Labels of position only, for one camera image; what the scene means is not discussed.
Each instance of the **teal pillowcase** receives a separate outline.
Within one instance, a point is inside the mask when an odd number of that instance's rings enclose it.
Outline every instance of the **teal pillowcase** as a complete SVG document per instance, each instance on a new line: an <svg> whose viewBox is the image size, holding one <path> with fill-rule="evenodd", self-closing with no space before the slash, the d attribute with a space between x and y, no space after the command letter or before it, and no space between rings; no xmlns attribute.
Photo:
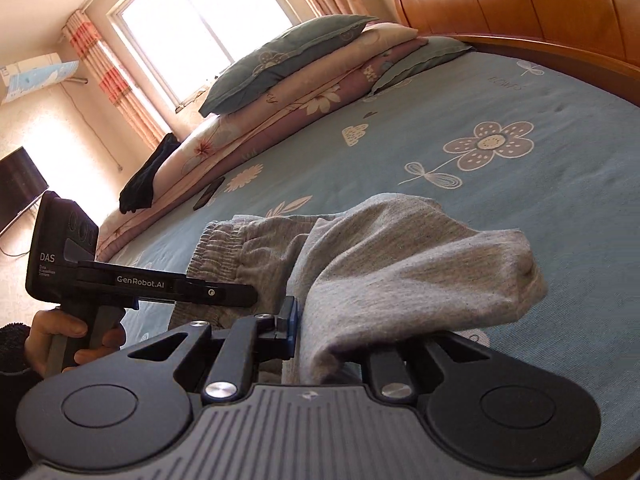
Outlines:
<svg viewBox="0 0 640 480"><path fill-rule="evenodd" d="M239 59L213 83L200 114L230 114L322 56L355 40L373 16L332 14L291 27Z"/></svg>
<svg viewBox="0 0 640 480"><path fill-rule="evenodd" d="M386 90L408 77L424 72L434 66L456 59L469 50L471 45L446 36L430 36L429 43L420 47L387 70L373 85L369 95Z"/></svg>

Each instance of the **television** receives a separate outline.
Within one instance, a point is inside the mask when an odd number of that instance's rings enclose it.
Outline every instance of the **television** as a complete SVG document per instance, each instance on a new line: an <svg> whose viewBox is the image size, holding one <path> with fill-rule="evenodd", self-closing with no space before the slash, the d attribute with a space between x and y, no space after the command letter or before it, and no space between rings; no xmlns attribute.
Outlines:
<svg viewBox="0 0 640 480"><path fill-rule="evenodd" d="M24 148L18 148L0 160L0 236L48 187Z"/></svg>

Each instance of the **window frame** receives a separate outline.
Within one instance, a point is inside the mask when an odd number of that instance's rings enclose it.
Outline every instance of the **window frame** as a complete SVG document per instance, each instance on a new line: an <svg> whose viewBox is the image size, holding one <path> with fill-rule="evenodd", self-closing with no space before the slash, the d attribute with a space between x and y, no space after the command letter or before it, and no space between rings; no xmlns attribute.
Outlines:
<svg viewBox="0 0 640 480"><path fill-rule="evenodd" d="M121 36L123 40L125 40L124 43L127 49L132 51L132 54L134 55L134 58L137 58L138 63L140 62L143 63L144 66L142 66L142 68L143 69L146 68L146 70L148 71L148 74L154 79L154 82L159 86L160 89L162 89L162 92L165 94L167 101L170 102L175 107L175 113L178 113L181 110L183 110L183 108L188 106L190 103L195 101L203 92L207 91L208 87L213 83L213 81L212 80L203 81L202 86L200 86L200 88L194 89L194 91L186 99L184 100L178 99L178 97L176 96L176 94L174 93L170 85L167 83L167 81L165 81L164 77L162 77L161 72L154 66L152 61L146 56L144 49L142 49L142 47L139 46L135 36L133 35L132 31L129 28L129 25L127 25L127 22L122 17L122 13L127 9L127 7L130 6L130 4L133 3L133 1L135 0L121 0L118 3L118 5L109 13L108 17L111 23L113 24L114 28L116 29L116 32ZM222 42L216 35L215 31L213 30L213 28L209 25L207 20L205 20L204 17L200 14L200 12L195 7L193 2L191 0L187 0L187 1L190 4L190 6L193 8L194 12L196 12L200 21L205 26L207 31L210 33L213 40L218 44L222 52L225 54L229 62L233 63L235 60L233 60L233 57L231 56L231 54L229 54L228 50L222 44ZM302 22L298 14L295 12L293 7L290 5L290 3L287 0L276 0L276 2L279 4L280 8L283 10L285 15L291 21L292 27Z"/></svg>

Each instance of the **smartphone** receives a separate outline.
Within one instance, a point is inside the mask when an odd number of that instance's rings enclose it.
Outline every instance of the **smartphone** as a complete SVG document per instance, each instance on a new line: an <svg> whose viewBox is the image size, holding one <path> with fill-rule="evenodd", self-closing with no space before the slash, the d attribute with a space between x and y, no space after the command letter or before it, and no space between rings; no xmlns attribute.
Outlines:
<svg viewBox="0 0 640 480"><path fill-rule="evenodd" d="M193 205L193 210L197 211L201 207L207 205L207 202L211 199L214 193L218 190L222 183L225 181L225 177L220 176L216 180L214 180L209 187L204 190L198 201Z"/></svg>

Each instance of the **hand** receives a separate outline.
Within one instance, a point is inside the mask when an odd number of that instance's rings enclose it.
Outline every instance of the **hand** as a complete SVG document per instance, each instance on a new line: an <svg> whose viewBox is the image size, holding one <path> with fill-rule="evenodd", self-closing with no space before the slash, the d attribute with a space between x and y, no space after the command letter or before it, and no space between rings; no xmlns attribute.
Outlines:
<svg viewBox="0 0 640 480"><path fill-rule="evenodd" d="M24 355L31 369L44 377L52 336L60 334L79 338L83 337L86 331L87 326L84 321L62 312L58 308L36 312L31 322L31 331L24 342ZM124 345L126 339L124 328L118 324L116 328L112 328L104 334L100 348L78 350L74 361L79 365L84 365L99 357L117 352Z"/></svg>

